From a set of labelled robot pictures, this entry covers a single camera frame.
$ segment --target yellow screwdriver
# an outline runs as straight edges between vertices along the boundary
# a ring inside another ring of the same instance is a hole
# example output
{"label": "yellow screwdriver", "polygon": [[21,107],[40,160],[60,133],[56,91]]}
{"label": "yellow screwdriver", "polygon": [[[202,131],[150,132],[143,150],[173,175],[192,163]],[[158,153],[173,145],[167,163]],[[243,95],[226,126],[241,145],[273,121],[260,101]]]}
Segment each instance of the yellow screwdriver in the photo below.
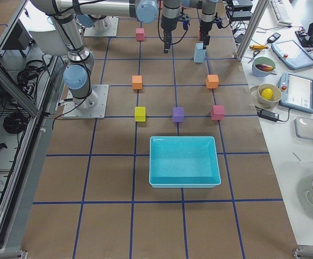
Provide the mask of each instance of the yellow screwdriver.
{"label": "yellow screwdriver", "polygon": [[269,47],[266,45],[250,45],[251,50],[267,50]]}

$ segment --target white table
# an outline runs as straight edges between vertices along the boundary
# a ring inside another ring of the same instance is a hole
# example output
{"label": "white table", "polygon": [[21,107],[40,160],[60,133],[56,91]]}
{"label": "white table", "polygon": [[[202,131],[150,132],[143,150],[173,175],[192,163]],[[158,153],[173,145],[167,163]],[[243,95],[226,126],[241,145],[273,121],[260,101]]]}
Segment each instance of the white table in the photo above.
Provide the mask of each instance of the white table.
{"label": "white table", "polygon": [[[291,13],[293,26],[301,26],[295,13]],[[268,6],[259,27],[272,28],[276,23]],[[281,34],[278,40],[297,38],[295,31],[298,28],[282,28],[260,32],[257,29],[253,40],[260,44],[265,44],[266,39],[273,33]],[[301,70],[290,70],[286,65],[277,58],[271,50],[262,51],[257,57],[269,57],[276,63],[277,75],[268,75],[267,77],[256,77],[252,73],[252,63],[247,63],[253,55],[253,51],[247,50],[243,58],[242,65],[249,84],[249,87],[270,83],[278,85],[279,78],[284,72],[297,73],[303,76],[313,78],[313,67]],[[279,113],[281,120],[286,120],[288,109],[282,106],[276,106],[271,111]],[[312,190],[313,178],[313,141],[304,140],[296,137],[294,118],[306,117],[313,118],[313,114],[307,114],[298,111],[290,111],[289,121],[285,123],[272,122],[260,118],[260,124],[265,136],[265,140],[270,152],[270,157],[275,169],[277,180],[279,182],[284,204],[290,219],[291,227],[295,235],[296,242],[299,246],[313,246],[313,206],[306,200],[305,193]]]}

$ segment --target cup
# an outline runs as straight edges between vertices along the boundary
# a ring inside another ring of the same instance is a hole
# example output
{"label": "cup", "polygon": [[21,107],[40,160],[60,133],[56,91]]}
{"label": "cup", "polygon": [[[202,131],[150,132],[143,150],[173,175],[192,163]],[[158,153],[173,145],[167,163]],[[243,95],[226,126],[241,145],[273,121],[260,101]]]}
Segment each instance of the cup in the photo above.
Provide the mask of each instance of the cup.
{"label": "cup", "polygon": [[269,74],[272,73],[273,70],[269,71],[269,72],[265,72],[265,71],[262,71],[260,69],[257,69],[256,65],[258,64],[265,64],[265,65],[269,65],[269,66],[272,66],[274,69],[276,68],[276,64],[275,62],[273,62],[271,59],[267,58],[267,57],[259,57],[259,58],[256,58],[254,61],[253,61],[253,64],[252,64],[252,72],[254,73],[254,75],[256,77],[266,77],[268,76]]}

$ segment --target tablet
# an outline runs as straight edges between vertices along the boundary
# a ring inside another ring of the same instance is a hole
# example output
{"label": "tablet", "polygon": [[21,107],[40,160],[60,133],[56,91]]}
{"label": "tablet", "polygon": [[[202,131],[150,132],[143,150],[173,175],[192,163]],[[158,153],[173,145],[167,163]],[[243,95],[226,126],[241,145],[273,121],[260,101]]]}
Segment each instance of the tablet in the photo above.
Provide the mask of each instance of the tablet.
{"label": "tablet", "polygon": [[313,113],[313,78],[284,73],[279,82],[282,92],[280,105]]}
{"label": "tablet", "polygon": [[293,40],[274,42],[271,48],[291,69],[313,66],[313,57]]}

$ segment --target lemon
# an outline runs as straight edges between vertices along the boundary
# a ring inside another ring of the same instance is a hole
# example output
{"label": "lemon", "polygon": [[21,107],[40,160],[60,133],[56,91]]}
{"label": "lemon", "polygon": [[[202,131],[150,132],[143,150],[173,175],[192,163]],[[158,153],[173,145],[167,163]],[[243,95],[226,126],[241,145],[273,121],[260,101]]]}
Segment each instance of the lemon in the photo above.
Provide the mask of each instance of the lemon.
{"label": "lemon", "polygon": [[260,94],[265,100],[270,101],[273,97],[273,90],[270,88],[265,88]]}

